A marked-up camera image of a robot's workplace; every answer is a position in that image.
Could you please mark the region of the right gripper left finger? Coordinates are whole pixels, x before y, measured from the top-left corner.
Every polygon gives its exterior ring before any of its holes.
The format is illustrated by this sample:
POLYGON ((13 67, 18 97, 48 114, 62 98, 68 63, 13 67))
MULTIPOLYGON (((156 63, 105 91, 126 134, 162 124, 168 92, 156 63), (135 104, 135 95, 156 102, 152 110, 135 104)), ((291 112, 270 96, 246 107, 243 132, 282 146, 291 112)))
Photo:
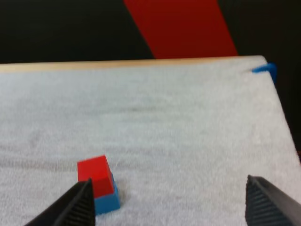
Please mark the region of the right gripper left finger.
POLYGON ((92 179, 77 182, 27 225, 94 226, 95 204, 92 179))

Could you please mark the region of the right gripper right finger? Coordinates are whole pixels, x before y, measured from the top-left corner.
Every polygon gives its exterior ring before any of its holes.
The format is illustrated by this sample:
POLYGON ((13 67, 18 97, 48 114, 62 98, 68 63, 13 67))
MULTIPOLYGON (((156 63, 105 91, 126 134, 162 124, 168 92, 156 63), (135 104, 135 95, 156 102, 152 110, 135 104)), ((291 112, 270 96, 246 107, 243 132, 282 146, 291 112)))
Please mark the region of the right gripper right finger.
POLYGON ((247 177, 245 220, 249 226, 299 226, 301 204, 263 177, 247 177))

